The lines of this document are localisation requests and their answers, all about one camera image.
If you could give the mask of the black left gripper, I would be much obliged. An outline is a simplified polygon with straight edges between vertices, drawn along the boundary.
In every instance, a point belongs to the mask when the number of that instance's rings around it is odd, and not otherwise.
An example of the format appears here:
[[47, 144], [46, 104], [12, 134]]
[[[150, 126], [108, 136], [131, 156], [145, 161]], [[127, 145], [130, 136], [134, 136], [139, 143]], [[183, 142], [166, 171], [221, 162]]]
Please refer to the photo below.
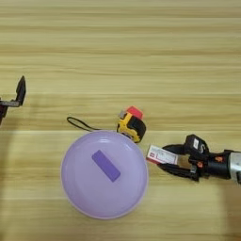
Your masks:
[[24, 104], [24, 97], [26, 94], [26, 85], [24, 76], [21, 77], [18, 86], [16, 88], [16, 99], [15, 101], [0, 101], [0, 123], [2, 119], [7, 115], [10, 107], [19, 107]]

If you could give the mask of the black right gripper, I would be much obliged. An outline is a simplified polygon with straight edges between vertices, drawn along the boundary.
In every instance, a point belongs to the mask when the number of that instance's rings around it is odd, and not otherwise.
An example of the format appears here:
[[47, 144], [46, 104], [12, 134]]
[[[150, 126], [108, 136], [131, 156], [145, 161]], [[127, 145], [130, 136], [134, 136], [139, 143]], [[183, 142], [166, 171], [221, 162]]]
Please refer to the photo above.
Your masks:
[[[170, 144], [163, 147], [163, 150], [178, 155], [185, 155], [185, 146], [183, 144]], [[197, 171], [181, 168], [178, 165], [158, 164], [157, 166], [169, 174], [187, 178], [197, 182], [200, 177], [208, 178], [210, 176], [225, 180], [231, 179], [230, 173], [230, 155], [231, 150], [225, 150], [223, 153], [209, 153], [206, 158], [189, 157], [189, 163], [197, 167]]]

